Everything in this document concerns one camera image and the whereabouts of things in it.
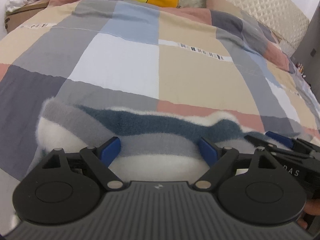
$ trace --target striped fleece blanket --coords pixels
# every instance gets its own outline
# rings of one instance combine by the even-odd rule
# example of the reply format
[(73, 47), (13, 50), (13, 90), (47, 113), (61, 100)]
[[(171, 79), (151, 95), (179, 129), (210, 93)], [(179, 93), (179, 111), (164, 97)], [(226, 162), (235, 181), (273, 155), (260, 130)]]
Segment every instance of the striped fleece blanket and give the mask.
[(320, 137), (319, 104), (267, 28), (130, 0), (51, 0), (0, 42), (0, 101), (1, 221), (55, 147), (119, 136), (121, 179), (193, 182), (201, 137), (248, 153), (247, 133)]

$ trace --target white logo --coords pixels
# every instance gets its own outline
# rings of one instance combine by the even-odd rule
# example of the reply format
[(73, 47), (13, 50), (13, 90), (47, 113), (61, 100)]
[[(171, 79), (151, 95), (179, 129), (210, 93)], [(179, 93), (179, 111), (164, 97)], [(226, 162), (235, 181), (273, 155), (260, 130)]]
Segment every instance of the white logo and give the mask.
[(158, 184), (158, 185), (155, 185), (155, 188), (156, 188), (156, 189), (162, 189), (163, 186), (162, 186), (161, 184)]

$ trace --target headboard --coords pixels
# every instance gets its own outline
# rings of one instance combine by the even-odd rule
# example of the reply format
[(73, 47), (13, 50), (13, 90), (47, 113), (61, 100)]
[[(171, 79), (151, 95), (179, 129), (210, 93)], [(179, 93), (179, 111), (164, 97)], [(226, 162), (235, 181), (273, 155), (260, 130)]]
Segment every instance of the headboard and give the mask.
[[(291, 0), (227, 0), (269, 27), (291, 56), (305, 35), (309, 19)], [(205, 0), (180, 0), (181, 7), (205, 7)]]

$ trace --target plaid bedspread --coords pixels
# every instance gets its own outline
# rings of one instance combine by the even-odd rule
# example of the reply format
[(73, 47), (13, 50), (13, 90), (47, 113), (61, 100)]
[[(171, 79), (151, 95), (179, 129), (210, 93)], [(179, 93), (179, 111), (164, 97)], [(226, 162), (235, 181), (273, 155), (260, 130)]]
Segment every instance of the plaid bedspread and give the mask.
[(112, 136), (122, 151), (110, 168), (124, 180), (197, 179), (202, 136), (241, 148), (244, 134), (271, 130), (318, 143), (318, 102), (245, 13), (68, 2), (0, 42), (3, 176), (19, 181), (44, 152)]

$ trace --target black mechanical device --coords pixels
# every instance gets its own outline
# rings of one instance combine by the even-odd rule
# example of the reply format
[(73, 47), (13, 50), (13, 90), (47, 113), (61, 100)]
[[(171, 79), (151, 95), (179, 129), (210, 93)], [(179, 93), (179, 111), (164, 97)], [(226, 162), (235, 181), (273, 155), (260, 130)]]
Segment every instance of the black mechanical device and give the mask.
[(79, 153), (56, 148), (16, 187), (12, 202), (22, 222), (4, 239), (317, 239), (296, 221), (306, 189), (320, 185), (320, 149), (267, 135), (286, 139), (291, 150), (247, 136), (257, 148), (241, 154), (202, 138), (199, 150), (210, 169), (192, 185), (124, 183), (108, 168), (121, 149), (117, 137)]

